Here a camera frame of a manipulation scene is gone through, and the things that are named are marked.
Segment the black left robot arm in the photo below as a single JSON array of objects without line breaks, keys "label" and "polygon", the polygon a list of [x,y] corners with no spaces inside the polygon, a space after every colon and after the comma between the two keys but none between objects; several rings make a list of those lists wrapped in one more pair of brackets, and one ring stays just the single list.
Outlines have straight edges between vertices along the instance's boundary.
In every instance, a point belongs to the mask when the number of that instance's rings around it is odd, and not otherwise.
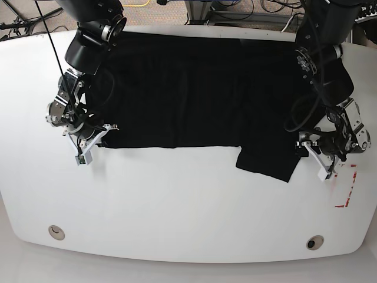
[{"label": "black left robot arm", "polygon": [[[296,59],[317,93],[307,116],[294,122],[299,132],[296,150],[313,156],[320,165],[319,178],[329,179],[338,162],[348,154],[363,153],[371,145],[358,104],[351,97],[352,79],[342,62],[342,43],[352,30],[363,1],[302,1],[304,16],[296,33]],[[309,129],[305,125],[319,106],[334,131]]]}]

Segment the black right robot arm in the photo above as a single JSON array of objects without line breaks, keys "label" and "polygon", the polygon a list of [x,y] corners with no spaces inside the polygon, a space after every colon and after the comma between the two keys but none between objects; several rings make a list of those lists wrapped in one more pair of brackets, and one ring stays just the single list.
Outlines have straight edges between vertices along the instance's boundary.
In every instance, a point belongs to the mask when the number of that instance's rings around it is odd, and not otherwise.
[{"label": "black right robot arm", "polygon": [[127,22],[120,1],[58,1],[58,5],[77,22],[65,61],[69,69],[61,73],[58,92],[48,105],[46,121],[62,127],[75,150],[78,165],[92,161],[91,149],[115,124],[106,124],[100,111],[88,107],[82,98],[90,91],[90,79],[116,45]]}]

